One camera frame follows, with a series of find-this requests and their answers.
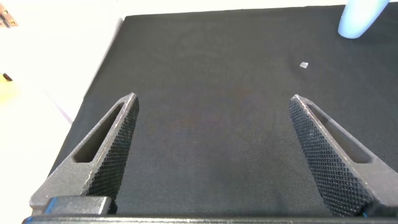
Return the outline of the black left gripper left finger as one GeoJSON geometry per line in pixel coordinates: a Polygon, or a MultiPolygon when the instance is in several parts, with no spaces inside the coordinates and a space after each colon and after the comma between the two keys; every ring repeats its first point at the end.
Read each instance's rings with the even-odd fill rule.
{"type": "Polygon", "coordinates": [[[136,94],[120,98],[31,196],[32,213],[66,202],[70,213],[104,214],[119,192],[138,113],[136,94]]]}

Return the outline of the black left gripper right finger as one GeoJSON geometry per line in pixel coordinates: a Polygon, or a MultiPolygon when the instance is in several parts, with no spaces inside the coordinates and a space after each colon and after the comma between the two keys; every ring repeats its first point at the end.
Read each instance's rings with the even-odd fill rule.
{"type": "Polygon", "coordinates": [[[314,102],[289,101],[298,141],[330,212],[339,217],[396,217],[397,172],[314,102]]]}

